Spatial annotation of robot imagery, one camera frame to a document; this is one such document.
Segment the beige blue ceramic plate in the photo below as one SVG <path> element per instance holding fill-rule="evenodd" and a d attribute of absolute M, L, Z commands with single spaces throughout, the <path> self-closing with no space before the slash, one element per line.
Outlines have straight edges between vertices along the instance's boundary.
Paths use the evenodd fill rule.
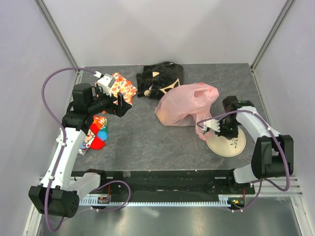
<path fill-rule="evenodd" d="M 226 137 L 212 134 L 206 139 L 209 149 L 222 157 L 234 157 L 243 152 L 246 147 L 246 136 L 238 127 L 238 137 L 228 140 Z"/>

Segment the pink plastic bag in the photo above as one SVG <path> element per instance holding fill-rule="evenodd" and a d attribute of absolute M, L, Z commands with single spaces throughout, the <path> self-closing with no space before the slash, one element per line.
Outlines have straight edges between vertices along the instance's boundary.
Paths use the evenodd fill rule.
<path fill-rule="evenodd" d="M 197 123 L 212 115 L 210 109 L 219 97 L 216 87 L 206 83 L 181 85 L 171 89 L 159 101 L 155 114 L 165 126 L 193 126 L 201 140 L 210 134 L 204 134 Z"/>

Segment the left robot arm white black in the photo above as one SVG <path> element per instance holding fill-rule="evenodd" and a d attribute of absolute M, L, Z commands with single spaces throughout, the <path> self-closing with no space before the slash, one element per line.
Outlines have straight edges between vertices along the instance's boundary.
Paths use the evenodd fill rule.
<path fill-rule="evenodd" d="M 111 94 L 107 86 L 77 84 L 72 90 L 72 102 L 62 118 L 58 146 L 48 171 L 40 184 L 31 186 L 29 198 L 39 213 L 72 218 L 79 202 L 93 190 L 104 193 L 108 181 L 105 172 L 91 170 L 75 183 L 70 182 L 73 166 L 94 116 L 102 111 L 122 117 L 132 107 L 123 94 Z"/>

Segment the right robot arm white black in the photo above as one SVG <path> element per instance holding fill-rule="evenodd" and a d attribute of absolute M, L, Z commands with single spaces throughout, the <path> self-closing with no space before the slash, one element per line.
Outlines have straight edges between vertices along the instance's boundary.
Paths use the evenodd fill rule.
<path fill-rule="evenodd" d="M 232 170 L 233 177 L 225 181 L 227 191 L 235 194 L 243 188 L 243 183 L 271 182 L 273 177 L 286 178 L 286 187 L 282 189 L 286 191 L 294 169 L 293 138 L 272 128 L 249 100 L 241 101 L 236 96 L 228 96 L 222 103 L 225 114 L 217 121 L 218 131 L 215 134 L 227 140 L 236 139 L 241 125 L 255 141 L 251 163 Z"/>

